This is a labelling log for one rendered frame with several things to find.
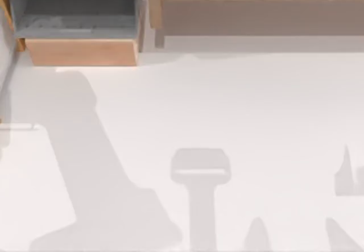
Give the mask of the pale wooden drawer front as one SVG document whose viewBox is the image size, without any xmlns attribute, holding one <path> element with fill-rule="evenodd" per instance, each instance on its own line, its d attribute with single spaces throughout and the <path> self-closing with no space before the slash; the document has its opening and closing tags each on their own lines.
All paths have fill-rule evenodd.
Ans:
<svg viewBox="0 0 364 252">
<path fill-rule="evenodd" d="M 37 66 L 136 66 L 139 43 L 130 39 L 26 39 Z"/>
</svg>

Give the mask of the wooden cupboard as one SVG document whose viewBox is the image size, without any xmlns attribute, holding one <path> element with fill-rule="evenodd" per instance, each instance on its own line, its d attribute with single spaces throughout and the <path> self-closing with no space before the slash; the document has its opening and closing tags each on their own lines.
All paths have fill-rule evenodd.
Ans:
<svg viewBox="0 0 364 252">
<path fill-rule="evenodd" d="M 364 0 L 148 0 L 155 43 L 168 36 L 364 35 Z"/>
</svg>

